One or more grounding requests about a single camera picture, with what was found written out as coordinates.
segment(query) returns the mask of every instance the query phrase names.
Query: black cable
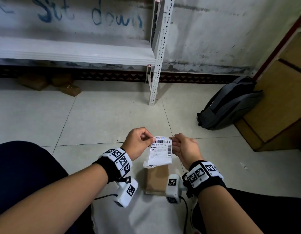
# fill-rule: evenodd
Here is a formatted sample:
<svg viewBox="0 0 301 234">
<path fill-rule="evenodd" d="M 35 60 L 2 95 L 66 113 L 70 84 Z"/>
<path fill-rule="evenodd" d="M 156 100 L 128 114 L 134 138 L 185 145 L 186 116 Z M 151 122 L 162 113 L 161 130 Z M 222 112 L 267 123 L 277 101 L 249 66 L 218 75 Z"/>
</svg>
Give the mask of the black cable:
<svg viewBox="0 0 301 234">
<path fill-rule="evenodd" d="M 186 234 L 186 225 L 187 225 L 187 217 L 188 217 L 189 210 L 188 210 L 187 203 L 186 203 L 185 199 L 182 196 L 179 196 L 179 198 L 184 200 L 184 203 L 185 203 L 185 206 L 186 206 L 185 224 L 184 224 L 184 229 L 183 229 L 183 234 Z"/>
<path fill-rule="evenodd" d="M 98 197 L 98 198 L 95 198 L 94 200 L 97 200 L 97 199 L 102 199 L 102 198 L 105 198 L 105 197 L 108 197 L 108 196 L 118 196 L 117 194 L 110 194 L 110 195 L 105 195 L 105 196 L 102 196 L 102 197 Z"/>
</svg>

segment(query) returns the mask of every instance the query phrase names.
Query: concrete wall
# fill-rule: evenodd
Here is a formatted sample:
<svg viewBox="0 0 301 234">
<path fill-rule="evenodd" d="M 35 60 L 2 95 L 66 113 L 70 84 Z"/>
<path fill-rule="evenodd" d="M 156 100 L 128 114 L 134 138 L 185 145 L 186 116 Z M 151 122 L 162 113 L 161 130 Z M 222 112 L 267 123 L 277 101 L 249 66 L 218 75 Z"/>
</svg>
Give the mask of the concrete wall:
<svg viewBox="0 0 301 234">
<path fill-rule="evenodd" d="M 301 14 L 301 0 L 175 0 L 163 71 L 250 74 Z M 149 39 L 152 0 L 0 0 L 0 27 Z M 0 64 L 138 66 L 0 59 Z"/>
</svg>

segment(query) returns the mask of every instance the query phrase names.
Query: hand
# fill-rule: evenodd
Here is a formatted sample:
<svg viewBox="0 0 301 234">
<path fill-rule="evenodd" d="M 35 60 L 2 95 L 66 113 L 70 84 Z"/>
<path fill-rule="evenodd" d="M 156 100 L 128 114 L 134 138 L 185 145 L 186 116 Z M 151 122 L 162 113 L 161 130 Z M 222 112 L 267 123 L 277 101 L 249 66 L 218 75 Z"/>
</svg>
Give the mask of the hand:
<svg viewBox="0 0 301 234">
<path fill-rule="evenodd" d="M 172 153 L 180 158 L 181 163 L 187 170 L 190 169 L 193 162 L 204 160 L 196 140 L 187 138 L 182 133 L 175 134 L 172 137 Z"/>
<path fill-rule="evenodd" d="M 133 161 L 140 157 L 144 150 L 155 141 L 156 139 L 145 127 L 136 128 L 129 132 L 121 148 Z"/>
</svg>

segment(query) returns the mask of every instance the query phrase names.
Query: barcode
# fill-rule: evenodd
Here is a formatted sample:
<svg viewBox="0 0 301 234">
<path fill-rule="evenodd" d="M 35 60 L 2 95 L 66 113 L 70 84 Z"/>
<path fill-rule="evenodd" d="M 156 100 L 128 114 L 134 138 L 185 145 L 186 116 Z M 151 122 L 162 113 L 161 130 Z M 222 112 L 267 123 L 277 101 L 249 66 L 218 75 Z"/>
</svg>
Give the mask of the barcode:
<svg viewBox="0 0 301 234">
<path fill-rule="evenodd" d="M 170 143 L 170 140 L 156 140 L 156 143 Z"/>
<path fill-rule="evenodd" d="M 171 145 L 168 145 L 168 156 L 171 156 Z"/>
</svg>

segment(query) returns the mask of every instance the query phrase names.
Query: gray backpack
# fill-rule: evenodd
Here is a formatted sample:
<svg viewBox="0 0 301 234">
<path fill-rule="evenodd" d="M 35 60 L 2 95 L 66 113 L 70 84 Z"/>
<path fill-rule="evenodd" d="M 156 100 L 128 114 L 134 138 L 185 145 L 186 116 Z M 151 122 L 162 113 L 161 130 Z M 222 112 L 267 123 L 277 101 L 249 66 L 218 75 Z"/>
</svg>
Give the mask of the gray backpack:
<svg viewBox="0 0 301 234">
<path fill-rule="evenodd" d="M 263 91 L 253 91 L 255 81 L 241 76 L 220 89 L 197 113 L 198 125 L 208 130 L 217 130 L 234 124 L 256 106 L 263 98 Z"/>
</svg>

